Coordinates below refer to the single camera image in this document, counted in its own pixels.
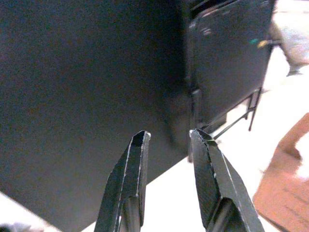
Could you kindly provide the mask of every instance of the yellow object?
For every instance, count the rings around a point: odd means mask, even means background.
[[[262,40],[261,42],[258,43],[257,48],[265,47],[267,44],[268,44],[267,40]]]

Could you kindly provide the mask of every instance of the brown cardboard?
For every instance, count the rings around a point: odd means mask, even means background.
[[[256,210],[289,232],[309,232],[309,181],[295,176],[301,164],[295,143],[309,131],[306,114],[280,141],[254,196]]]

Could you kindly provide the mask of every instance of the green dot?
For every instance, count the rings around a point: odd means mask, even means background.
[[[253,40],[250,40],[250,44],[256,44],[259,40],[258,39],[253,39]]]

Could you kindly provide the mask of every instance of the chair leg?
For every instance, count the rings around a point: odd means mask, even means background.
[[[247,105],[247,111],[249,111],[250,107],[251,107],[251,103],[252,103],[252,98],[253,98],[253,94],[250,95],[249,97],[249,103]]]
[[[258,94],[257,94],[257,98],[256,98],[256,101],[255,101],[255,106],[254,106],[254,111],[252,113],[252,118],[251,118],[251,122],[250,122],[250,126],[249,126],[249,131],[251,131],[251,128],[252,128],[252,124],[253,124],[253,120],[254,120],[254,117],[255,117],[257,105],[259,104],[259,101],[260,101],[261,92],[262,92],[262,87],[260,87]]]

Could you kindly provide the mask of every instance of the dark gray surface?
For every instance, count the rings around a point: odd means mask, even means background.
[[[186,156],[173,1],[2,1],[0,190],[63,231],[96,220],[133,133],[148,180]]]

